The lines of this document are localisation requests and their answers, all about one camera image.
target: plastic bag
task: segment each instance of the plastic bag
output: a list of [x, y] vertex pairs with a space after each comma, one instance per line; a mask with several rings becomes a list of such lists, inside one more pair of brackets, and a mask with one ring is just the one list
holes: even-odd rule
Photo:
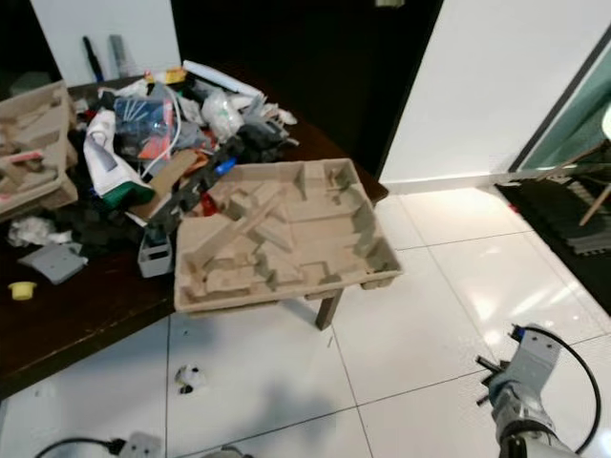
[[244, 123], [238, 110], [221, 90], [213, 91], [206, 97], [201, 107], [201, 115], [210, 124], [212, 132], [220, 142], [227, 141]]
[[115, 100], [116, 133], [122, 140], [121, 153], [142, 157], [149, 140], [174, 135], [173, 106], [169, 98], [125, 98]]

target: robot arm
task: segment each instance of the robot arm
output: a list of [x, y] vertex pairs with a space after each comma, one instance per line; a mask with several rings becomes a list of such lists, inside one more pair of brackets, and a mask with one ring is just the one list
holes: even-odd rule
[[[515, 326], [511, 337], [519, 342], [519, 347], [510, 362], [501, 362], [498, 366], [485, 358], [477, 358], [480, 365], [492, 372], [482, 381], [488, 387], [488, 396], [477, 403], [481, 405], [489, 400], [493, 406], [500, 458], [579, 456], [598, 427], [600, 394], [594, 376], [575, 350], [544, 328], [534, 324]], [[563, 346], [584, 366], [597, 397], [597, 420], [577, 453], [558, 438], [554, 424], [541, 402], [541, 390], [552, 374]]]

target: floor tile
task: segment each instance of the floor tile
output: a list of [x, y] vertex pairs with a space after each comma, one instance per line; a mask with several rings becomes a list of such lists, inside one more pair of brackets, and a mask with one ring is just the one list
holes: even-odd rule
[[560, 260], [560, 258], [554, 253], [550, 247], [541, 239], [541, 237], [534, 233], [525, 233], [524, 237], [535, 247], [537, 252], [543, 256], [547, 263], [554, 269], [554, 272], [564, 281], [573, 295], [577, 297], [578, 301], [583, 307], [592, 315], [597, 321], [600, 327], [606, 333], [611, 333], [611, 317], [607, 312], [599, 305], [598, 302], [592, 297], [587, 289], [579, 282], [579, 280], [573, 275], [569, 268]]
[[[31, 457], [74, 436], [127, 439], [142, 431], [164, 438], [167, 330], [161, 320], [11, 396], [0, 457]], [[89, 445], [61, 451], [54, 456], [108, 456]]]
[[603, 333], [523, 234], [431, 247], [441, 269], [498, 358], [513, 355], [512, 323], [538, 323], [569, 343]]
[[169, 376], [195, 364], [207, 385], [168, 391], [168, 456], [212, 448], [354, 406], [332, 329], [306, 302], [192, 320], [172, 316]]
[[[597, 435], [585, 457], [611, 458], [611, 337], [604, 336], [573, 347], [592, 369], [600, 388], [602, 415]], [[577, 448], [594, 419], [594, 395], [585, 372], [566, 351], [542, 393], [543, 405], [556, 426], [558, 437], [570, 449]]]
[[401, 196], [427, 245], [519, 232], [515, 215], [498, 196], [464, 188]]
[[359, 404], [478, 370], [490, 356], [427, 248], [386, 288], [347, 289], [333, 327]]
[[490, 405], [474, 374], [359, 407], [376, 458], [498, 456]]
[[395, 250], [424, 246], [398, 196], [388, 196], [379, 201], [375, 206], [375, 215], [390, 246]]
[[[356, 408], [234, 444], [257, 458], [371, 458]], [[200, 458], [200, 454], [191, 455]]]
[[495, 186], [487, 186], [485, 188], [478, 189], [492, 196], [496, 196], [499, 201], [510, 210], [509, 212], [506, 212], [506, 215], [509, 217], [509, 220], [518, 232], [527, 232], [533, 230], [533, 227], [528, 223], [528, 221], [526, 221], [526, 219], [524, 219], [522, 215], [517, 212], [517, 210], [512, 206], [511, 202], [507, 200], [507, 198], [505, 198], [505, 196], [503, 196], [503, 194], [498, 189], [496, 189]]

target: dark wooden tabletop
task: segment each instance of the dark wooden tabletop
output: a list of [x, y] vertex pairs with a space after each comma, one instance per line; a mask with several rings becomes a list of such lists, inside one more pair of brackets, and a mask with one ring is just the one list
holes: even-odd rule
[[[235, 69], [224, 69], [273, 98], [261, 81]], [[93, 86], [71, 90], [83, 94]], [[346, 157], [322, 131], [299, 118], [290, 130], [300, 146], [284, 160]], [[355, 164], [369, 198], [377, 202], [388, 191]], [[15, 249], [0, 240], [0, 399], [137, 332], [174, 311], [174, 276], [145, 280], [137, 267], [137, 252], [125, 251], [92, 260], [83, 271], [54, 286], [33, 269], [16, 263], [30, 250]], [[33, 299], [15, 302], [8, 285], [35, 281]]]

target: cardboard piece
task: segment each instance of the cardboard piece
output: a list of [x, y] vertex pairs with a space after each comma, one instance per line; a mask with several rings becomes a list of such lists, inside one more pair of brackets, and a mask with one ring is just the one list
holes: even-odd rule
[[130, 212], [148, 221], [155, 214], [161, 203], [172, 192], [172, 187], [180, 177], [198, 160], [194, 150], [181, 150], [176, 152], [170, 162], [148, 183], [155, 191], [155, 196], [143, 205], [130, 208]]
[[77, 161], [71, 103], [61, 81], [0, 102], [0, 221], [77, 200], [66, 175]]
[[179, 312], [325, 297], [401, 274], [349, 159], [237, 166], [209, 194], [220, 213], [179, 227]]

